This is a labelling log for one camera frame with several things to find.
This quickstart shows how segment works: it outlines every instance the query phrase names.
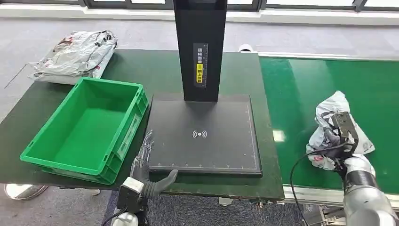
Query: black mat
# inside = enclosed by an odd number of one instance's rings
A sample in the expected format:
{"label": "black mat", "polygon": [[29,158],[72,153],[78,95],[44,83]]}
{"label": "black mat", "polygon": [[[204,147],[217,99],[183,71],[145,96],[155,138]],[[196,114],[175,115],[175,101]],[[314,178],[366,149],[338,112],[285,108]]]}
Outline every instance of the black mat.
{"label": "black mat", "polygon": [[155,95],[147,131],[151,129],[153,172],[262,174],[248,95],[219,97],[218,102]]}

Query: crumpled plastic bag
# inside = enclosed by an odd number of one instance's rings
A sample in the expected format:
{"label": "crumpled plastic bag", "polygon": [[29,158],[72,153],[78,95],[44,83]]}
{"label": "crumpled plastic bag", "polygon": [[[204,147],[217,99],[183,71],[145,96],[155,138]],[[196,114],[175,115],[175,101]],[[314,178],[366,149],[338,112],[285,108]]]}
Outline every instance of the crumpled plastic bag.
{"label": "crumpled plastic bag", "polygon": [[[309,139],[309,143],[306,145],[306,153],[311,153],[324,148],[332,147],[330,140],[326,137],[323,128],[331,128],[333,125],[332,115],[338,112],[351,112],[349,103],[345,98],[345,94],[337,91],[332,96],[321,102],[316,107],[315,121],[319,125],[316,131]],[[351,115],[353,125],[359,137],[359,144],[355,149],[356,154],[367,154],[375,150],[373,143],[367,138],[366,134],[355,122]],[[334,161],[323,155],[309,155],[308,159],[312,162],[315,167],[322,168],[324,170],[334,170]]]}
{"label": "crumpled plastic bag", "polygon": [[111,31],[72,32],[39,62],[30,78],[61,84],[75,84],[81,77],[100,78],[118,39]]}

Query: gray carpet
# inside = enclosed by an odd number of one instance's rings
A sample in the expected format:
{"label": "gray carpet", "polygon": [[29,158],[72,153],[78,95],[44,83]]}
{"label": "gray carpet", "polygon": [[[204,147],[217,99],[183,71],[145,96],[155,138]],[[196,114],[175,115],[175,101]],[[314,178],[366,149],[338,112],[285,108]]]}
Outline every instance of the gray carpet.
{"label": "gray carpet", "polygon": [[[117,194],[112,193],[104,219],[114,213]],[[182,195],[150,199],[147,217],[151,226],[298,226],[301,222],[293,204],[266,204],[260,208],[249,200],[234,200],[222,206],[215,197]]]}
{"label": "gray carpet", "polygon": [[[112,30],[120,48],[177,50],[174,22],[118,20],[0,19],[0,121],[32,84],[28,62],[38,61],[64,35],[74,30]],[[289,26],[228,23],[224,51],[248,43],[257,51],[399,56],[395,27]],[[116,193],[92,196],[82,189],[49,188],[31,201],[6,198],[0,190],[0,222],[7,226],[96,226],[109,216]],[[248,200],[221,207],[217,198],[160,196],[150,201],[152,226],[299,225],[292,204],[259,209]]]}

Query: dark green table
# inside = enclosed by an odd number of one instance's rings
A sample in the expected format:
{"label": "dark green table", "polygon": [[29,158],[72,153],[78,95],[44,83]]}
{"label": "dark green table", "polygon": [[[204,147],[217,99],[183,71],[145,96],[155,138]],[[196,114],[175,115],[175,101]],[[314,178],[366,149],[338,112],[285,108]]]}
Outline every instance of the dark green table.
{"label": "dark green table", "polygon": [[[141,83],[148,97],[151,97],[153,93],[182,93],[177,51],[117,50],[105,69],[103,78]],[[126,179],[130,172],[131,162],[141,145],[148,113],[137,131],[114,185],[105,186],[47,174],[40,171],[39,167],[19,160],[20,153],[71,88],[68,85],[33,83],[0,124],[0,143],[3,146],[0,159],[0,183],[117,189]],[[220,94],[249,94],[251,96],[263,177],[179,175],[176,183],[167,192],[282,200],[284,193],[281,175],[257,54],[224,54]]]}

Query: plastic crate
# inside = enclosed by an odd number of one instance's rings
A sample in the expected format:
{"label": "plastic crate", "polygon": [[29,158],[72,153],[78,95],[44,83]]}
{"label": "plastic crate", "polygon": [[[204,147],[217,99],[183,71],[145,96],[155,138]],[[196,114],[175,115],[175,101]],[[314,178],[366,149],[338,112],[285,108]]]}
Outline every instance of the plastic crate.
{"label": "plastic crate", "polygon": [[49,173],[112,184],[147,106],[140,84],[82,78],[20,159]]}

